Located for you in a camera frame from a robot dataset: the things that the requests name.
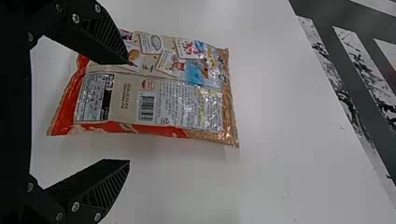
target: crinkled plastic packaging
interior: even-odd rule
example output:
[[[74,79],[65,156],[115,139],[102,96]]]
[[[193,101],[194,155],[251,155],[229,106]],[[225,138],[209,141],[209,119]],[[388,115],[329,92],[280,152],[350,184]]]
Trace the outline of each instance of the crinkled plastic packaging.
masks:
[[[78,56],[48,135],[145,133],[239,147],[229,51],[120,30],[129,64]]]

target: red logo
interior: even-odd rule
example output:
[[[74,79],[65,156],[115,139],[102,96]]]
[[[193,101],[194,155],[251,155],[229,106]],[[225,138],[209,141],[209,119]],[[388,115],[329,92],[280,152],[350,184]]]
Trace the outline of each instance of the red logo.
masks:
[[[146,79],[142,82],[142,87],[145,90],[151,91],[155,88],[155,83],[152,80]]]

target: white table surface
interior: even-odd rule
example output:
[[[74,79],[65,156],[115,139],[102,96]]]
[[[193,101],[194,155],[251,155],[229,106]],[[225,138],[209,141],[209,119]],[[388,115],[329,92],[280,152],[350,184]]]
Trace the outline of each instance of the white table surface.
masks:
[[[42,187],[103,158],[133,161],[108,224],[396,223],[287,0],[100,1],[120,28],[231,50],[241,147],[150,135],[45,132],[76,54],[42,38],[31,173]]]

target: packaged food bag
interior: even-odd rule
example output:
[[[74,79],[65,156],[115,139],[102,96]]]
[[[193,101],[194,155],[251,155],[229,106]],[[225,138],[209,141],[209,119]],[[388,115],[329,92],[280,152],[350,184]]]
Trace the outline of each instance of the packaged food bag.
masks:
[[[129,64],[102,65],[78,55],[48,135],[146,133],[239,147],[227,49],[120,33]]]

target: nutrition label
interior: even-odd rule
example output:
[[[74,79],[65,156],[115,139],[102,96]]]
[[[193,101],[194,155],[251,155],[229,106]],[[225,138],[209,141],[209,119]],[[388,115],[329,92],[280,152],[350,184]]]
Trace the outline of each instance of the nutrition label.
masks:
[[[81,86],[76,121],[104,121],[108,119],[113,75],[87,75]]]

